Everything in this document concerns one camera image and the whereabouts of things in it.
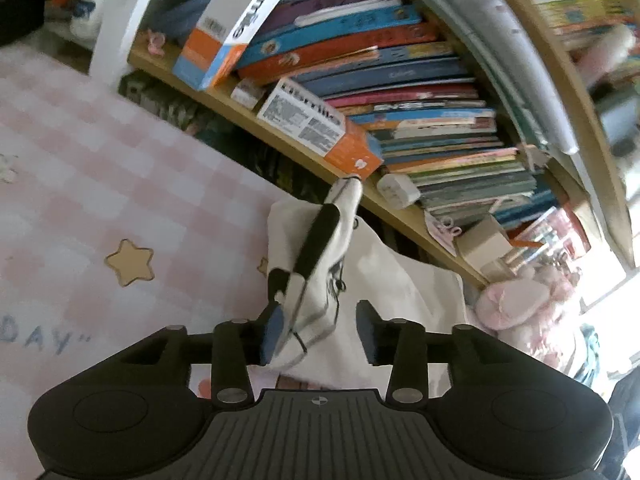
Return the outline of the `white printed tote bag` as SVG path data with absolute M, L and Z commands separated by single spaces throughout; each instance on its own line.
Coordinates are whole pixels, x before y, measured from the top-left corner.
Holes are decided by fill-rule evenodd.
M 386 320 L 405 318 L 448 334 L 468 320 L 457 273 L 399 255 L 358 217 L 362 183 L 337 180 L 326 203 L 338 220 L 308 276 L 295 270 L 321 208 L 291 198 L 272 205 L 267 220 L 269 298 L 283 327 L 267 367 L 273 373 L 333 389 L 387 389 L 390 368 L 368 363 L 357 332 L 356 307 L 367 300 Z

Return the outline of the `pink binder clip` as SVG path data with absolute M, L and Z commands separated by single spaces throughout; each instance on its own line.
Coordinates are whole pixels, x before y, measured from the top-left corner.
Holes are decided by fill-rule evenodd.
M 430 212 L 424 211 L 424 222 L 427 233 L 436 240 L 448 252 L 449 255 L 457 257 L 456 244 L 454 240 L 462 233 L 460 226 L 454 224 L 450 217 L 434 217 Z

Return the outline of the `white pink plush bunny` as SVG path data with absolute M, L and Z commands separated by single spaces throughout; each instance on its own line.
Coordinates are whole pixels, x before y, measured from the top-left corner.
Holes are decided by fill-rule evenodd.
M 555 266 L 487 286 L 472 311 L 488 333 L 567 376 L 587 363 L 576 290 Z

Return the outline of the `beige pen holder box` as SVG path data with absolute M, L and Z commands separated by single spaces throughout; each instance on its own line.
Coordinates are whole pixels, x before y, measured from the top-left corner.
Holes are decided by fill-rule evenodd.
M 506 232 L 491 214 L 459 235 L 456 247 L 460 257 L 477 272 L 512 249 Z

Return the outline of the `white eraser block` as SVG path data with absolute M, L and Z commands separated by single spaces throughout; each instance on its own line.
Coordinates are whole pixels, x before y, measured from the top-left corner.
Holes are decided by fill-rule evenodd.
M 405 174 L 384 174 L 376 189 L 393 209 L 401 210 L 420 200 L 421 192 Z

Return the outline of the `pink checkered desk mat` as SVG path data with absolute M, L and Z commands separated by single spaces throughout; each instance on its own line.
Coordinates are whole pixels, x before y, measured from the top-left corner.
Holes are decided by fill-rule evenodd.
M 1 474 L 44 392 L 167 325 L 267 302 L 282 192 L 27 44 L 1 51 Z

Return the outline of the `red book stack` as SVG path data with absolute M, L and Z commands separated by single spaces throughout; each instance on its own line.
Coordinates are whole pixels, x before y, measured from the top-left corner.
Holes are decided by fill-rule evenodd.
M 554 258 L 557 254 L 567 254 L 576 260 L 591 249 L 585 229 L 576 214 L 566 207 L 548 209 L 510 242 L 525 261 L 542 256 Z

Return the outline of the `white orange flat box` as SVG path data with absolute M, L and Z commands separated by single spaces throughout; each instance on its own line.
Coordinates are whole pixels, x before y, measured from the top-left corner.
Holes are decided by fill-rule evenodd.
M 345 174 L 364 180 L 382 166 L 381 148 L 366 130 L 294 80 L 281 78 L 257 117 Z

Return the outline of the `white wooden bookshelf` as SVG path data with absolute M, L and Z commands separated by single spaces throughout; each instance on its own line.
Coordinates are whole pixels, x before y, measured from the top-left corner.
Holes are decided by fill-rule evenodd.
M 542 155 L 551 187 L 582 226 L 624 266 L 638 266 L 623 182 L 589 86 L 534 0 L 284 0 L 278 28 L 212 84 L 198 83 L 196 66 L 175 74 L 176 44 L 155 54 L 145 47 L 145 15 L 164 2 L 107 3 L 93 78 L 114 88 L 137 68 L 329 182 L 337 164 L 236 102 L 240 81 L 292 78 L 379 134 L 392 169 L 439 156 L 530 168 Z

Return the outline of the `row of leaning books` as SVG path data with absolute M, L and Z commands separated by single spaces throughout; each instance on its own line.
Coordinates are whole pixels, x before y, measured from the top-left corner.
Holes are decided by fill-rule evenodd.
M 181 53 L 209 1 L 157 12 L 146 31 L 149 52 Z M 421 192 L 411 206 L 462 230 L 490 214 L 503 229 L 520 230 L 559 207 L 528 136 L 511 130 L 409 0 L 281 0 L 230 76 L 232 96 L 256 117 L 281 78 L 296 81 L 378 142 L 383 163 L 375 172 L 408 176 Z

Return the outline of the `usmile white orange box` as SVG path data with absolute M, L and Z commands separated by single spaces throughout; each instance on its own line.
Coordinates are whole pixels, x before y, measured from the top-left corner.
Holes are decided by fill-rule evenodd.
M 210 0 L 172 74 L 196 91 L 226 79 L 281 0 Z

